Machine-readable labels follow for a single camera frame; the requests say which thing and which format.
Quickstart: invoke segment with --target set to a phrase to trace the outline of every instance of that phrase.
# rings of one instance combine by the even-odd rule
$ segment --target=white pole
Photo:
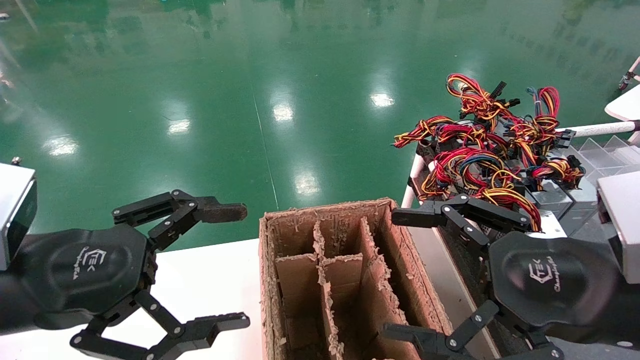
[[[413,158],[413,165],[411,166],[411,174],[409,175],[412,179],[415,179],[420,175],[420,172],[424,168],[424,160],[422,156],[416,154]]]
[[[413,205],[414,197],[415,194],[413,193],[413,189],[411,186],[407,185],[406,190],[404,191],[404,197],[402,198],[402,205],[400,205],[400,207],[406,209],[410,208]]]
[[[575,131],[575,137],[584,138],[586,136],[606,135],[615,133],[628,133],[636,130],[635,121],[619,121],[610,122],[608,124],[596,124],[585,126],[567,127],[568,130]],[[556,129],[556,131],[564,131],[565,129]]]

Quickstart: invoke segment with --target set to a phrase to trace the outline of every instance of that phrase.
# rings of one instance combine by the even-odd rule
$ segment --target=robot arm
[[[23,193],[35,189],[33,176],[31,180],[33,186],[24,187],[28,191]],[[156,251],[166,249],[200,221],[242,220],[244,204],[220,204],[215,197],[192,197],[174,190],[114,209],[115,225],[110,229],[70,229],[20,239],[16,234],[24,235],[31,222],[19,212],[35,205],[24,196],[17,198],[22,200],[13,207],[8,227],[14,231],[10,236],[3,234],[3,241],[12,242],[4,246],[8,266],[0,271],[0,335],[88,323],[70,340],[86,355],[172,360],[186,351],[210,347],[221,331],[249,326],[244,313],[180,323],[150,294]],[[148,236],[135,229],[164,217]],[[157,345],[146,349],[101,336],[107,326],[118,325],[140,307],[167,332]]]
[[[465,345],[495,319],[532,348],[508,359],[562,359],[547,335],[577,343],[629,341],[638,350],[635,304],[640,286],[625,281],[606,245],[532,238],[521,233],[529,226],[525,217],[474,200],[459,195],[445,202],[425,201],[419,209],[395,209],[392,222],[436,227],[453,221],[467,249],[483,261],[486,273],[478,280],[487,284],[488,300],[450,336],[398,324],[387,324],[384,336],[411,341],[424,359],[472,359]],[[466,218],[507,234],[490,243]]]

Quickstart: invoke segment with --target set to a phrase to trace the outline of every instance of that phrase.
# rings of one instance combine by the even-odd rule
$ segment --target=cardboard edge
[[[271,283],[269,282],[269,263],[267,249],[267,220],[260,219],[258,257],[260,258],[260,317],[262,324],[262,358],[265,360],[275,360],[274,342],[275,330],[273,328],[272,308],[271,308]]]
[[[344,343],[338,338],[338,327],[333,318],[333,299],[331,298],[331,283],[326,281],[324,272],[318,273],[318,283],[322,282],[321,306],[323,315],[324,335],[326,337],[326,347],[332,360],[344,360]]]
[[[380,256],[379,249],[373,241],[373,235],[371,234],[371,228],[369,227],[367,217],[362,217],[360,219],[360,253],[362,254],[362,263],[364,264],[364,267],[369,266],[369,263],[373,259]]]
[[[313,213],[316,215],[320,215],[320,213],[325,212],[327,209],[330,209],[331,212],[335,212],[336,210],[342,210],[342,209],[358,209],[358,208],[368,208],[368,207],[378,207],[380,205],[388,205],[389,203],[391,203],[393,200],[388,198],[388,197],[382,197],[380,199],[377,200],[365,200],[365,201],[347,201],[347,202],[341,202],[339,204],[331,204],[331,205],[324,205],[324,206],[316,206],[316,207],[309,207],[309,208],[289,208],[288,210],[282,210],[282,211],[274,211],[274,212],[270,212],[270,213],[264,213],[264,219],[268,220],[274,220],[274,219],[278,219],[281,217],[288,217],[291,216],[291,213]]]
[[[307,259],[309,258],[312,261],[317,261],[317,254],[314,252],[312,254],[300,254],[300,255],[291,255],[291,256],[282,256],[275,259],[275,263],[281,263],[284,261],[298,260],[298,259]]]
[[[325,247],[325,241],[324,241],[324,236],[322,235],[322,232],[320,231],[320,220],[316,220],[316,223],[314,225],[314,243],[313,243],[313,248],[314,248],[314,252],[318,255],[318,260],[320,262],[324,261],[325,258],[325,252],[324,252],[324,247]]]

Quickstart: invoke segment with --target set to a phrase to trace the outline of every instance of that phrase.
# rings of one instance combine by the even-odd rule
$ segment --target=cardboard compartment
[[[418,359],[385,322],[451,333],[390,199],[268,213],[260,220],[264,359]]]
[[[332,330],[326,333],[331,358],[419,360],[411,344],[378,336],[385,322],[406,323],[406,319],[382,258],[364,268],[362,258],[362,254],[338,256],[325,260],[320,269],[328,314],[325,328]]]

